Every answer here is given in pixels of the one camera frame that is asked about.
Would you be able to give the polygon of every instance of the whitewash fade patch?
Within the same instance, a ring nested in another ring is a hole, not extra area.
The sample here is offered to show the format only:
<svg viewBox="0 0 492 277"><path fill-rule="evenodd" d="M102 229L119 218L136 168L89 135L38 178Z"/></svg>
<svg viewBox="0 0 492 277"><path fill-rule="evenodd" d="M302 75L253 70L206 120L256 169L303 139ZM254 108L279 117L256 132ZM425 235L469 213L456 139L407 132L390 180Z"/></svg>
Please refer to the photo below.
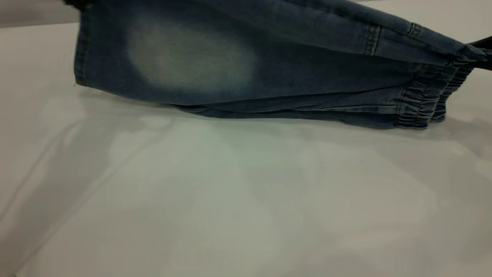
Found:
<svg viewBox="0 0 492 277"><path fill-rule="evenodd" d="M160 87L206 93L246 85L254 70L252 49L202 24L140 16L129 30L129 59Z"/></svg>

